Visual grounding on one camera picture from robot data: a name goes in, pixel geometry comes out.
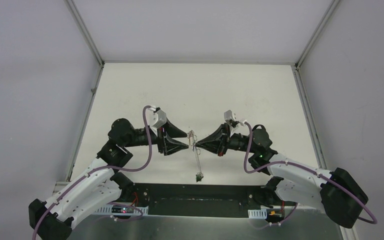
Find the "metal crescent keyring plate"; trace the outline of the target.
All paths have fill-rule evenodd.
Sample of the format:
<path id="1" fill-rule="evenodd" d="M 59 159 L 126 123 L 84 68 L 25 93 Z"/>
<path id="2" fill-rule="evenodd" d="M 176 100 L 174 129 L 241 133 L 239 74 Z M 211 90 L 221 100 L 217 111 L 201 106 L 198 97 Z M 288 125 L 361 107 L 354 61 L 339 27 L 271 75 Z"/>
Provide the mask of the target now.
<path id="1" fill-rule="evenodd" d="M 199 156 L 201 154 L 201 150 L 198 149 L 197 146 L 196 146 L 198 138 L 195 135 L 193 130 L 190 130 L 187 133 L 187 139 L 188 139 L 189 146 L 192 147 L 192 151 L 193 151 L 194 156 L 195 156 L 195 160 L 196 160 L 196 164 L 197 164 L 197 169 L 198 169 L 197 173 L 203 173 L 202 172 L 202 166 L 201 166 L 200 158 L 199 158 Z"/>

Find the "black key tag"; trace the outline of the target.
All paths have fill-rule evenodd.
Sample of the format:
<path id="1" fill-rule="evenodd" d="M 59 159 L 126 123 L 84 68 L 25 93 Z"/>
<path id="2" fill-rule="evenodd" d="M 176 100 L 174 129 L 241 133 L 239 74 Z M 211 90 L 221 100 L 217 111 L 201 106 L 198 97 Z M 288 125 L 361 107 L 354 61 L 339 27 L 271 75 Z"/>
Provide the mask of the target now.
<path id="1" fill-rule="evenodd" d="M 204 175 L 202 172 L 198 172 L 196 175 L 195 175 L 195 181 L 198 183 L 198 182 L 201 182 L 204 178 Z"/>

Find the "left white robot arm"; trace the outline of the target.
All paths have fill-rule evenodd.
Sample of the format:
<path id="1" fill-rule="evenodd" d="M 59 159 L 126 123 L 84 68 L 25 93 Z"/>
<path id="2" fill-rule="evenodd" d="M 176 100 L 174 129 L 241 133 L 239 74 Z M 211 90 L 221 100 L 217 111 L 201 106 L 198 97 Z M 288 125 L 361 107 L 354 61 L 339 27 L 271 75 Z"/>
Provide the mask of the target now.
<path id="1" fill-rule="evenodd" d="M 188 149 L 178 141 L 187 133 L 169 120 L 156 126 L 134 128 L 125 118 L 115 120 L 108 132 L 108 141 L 91 164 L 62 190 L 45 201 L 35 199 L 28 206 L 33 239 L 66 240 L 72 230 L 98 208 L 119 200 L 132 198 L 133 183 L 123 174 L 133 154 L 128 147 L 157 145 L 158 151 L 172 155 Z"/>

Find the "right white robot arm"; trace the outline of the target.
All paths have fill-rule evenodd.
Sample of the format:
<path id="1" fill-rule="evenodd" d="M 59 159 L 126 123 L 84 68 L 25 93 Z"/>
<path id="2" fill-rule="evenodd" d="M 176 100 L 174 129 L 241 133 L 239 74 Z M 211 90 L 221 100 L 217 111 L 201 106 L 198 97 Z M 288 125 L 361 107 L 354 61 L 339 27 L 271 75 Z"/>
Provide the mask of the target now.
<path id="1" fill-rule="evenodd" d="M 228 150 L 245 152 L 243 168 L 247 174 L 264 173 L 270 180 L 261 188 L 260 205 L 272 207 L 279 202 L 293 202 L 318 209 L 341 227 L 351 229 L 360 214 L 367 211 L 368 196 L 348 171 L 331 171 L 305 165 L 271 148 L 272 141 L 262 124 L 252 127 L 249 134 L 232 133 L 231 126 L 220 127 L 199 140 L 198 148 L 224 156 Z"/>

